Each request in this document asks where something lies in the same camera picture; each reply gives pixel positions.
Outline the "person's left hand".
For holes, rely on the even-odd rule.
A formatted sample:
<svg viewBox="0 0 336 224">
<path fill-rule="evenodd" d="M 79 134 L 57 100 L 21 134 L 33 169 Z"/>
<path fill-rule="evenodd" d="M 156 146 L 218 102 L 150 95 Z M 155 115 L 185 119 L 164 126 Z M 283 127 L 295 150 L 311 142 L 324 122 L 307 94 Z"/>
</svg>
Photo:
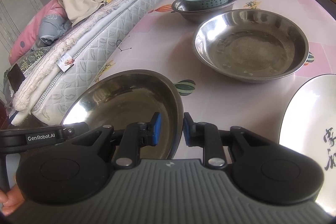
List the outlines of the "person's left hand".
<svg viewBox="0 0 336 224">
<path fill-rule="evenodd" d="M 25 199 L 17 184 L 15 184 L 7 193 L 4 193 L 2 190 L 0 191 L 0 202 L 2 204 L 1 212 L 5 216 L 16 211 L 24 201 Z"/>
</svg>

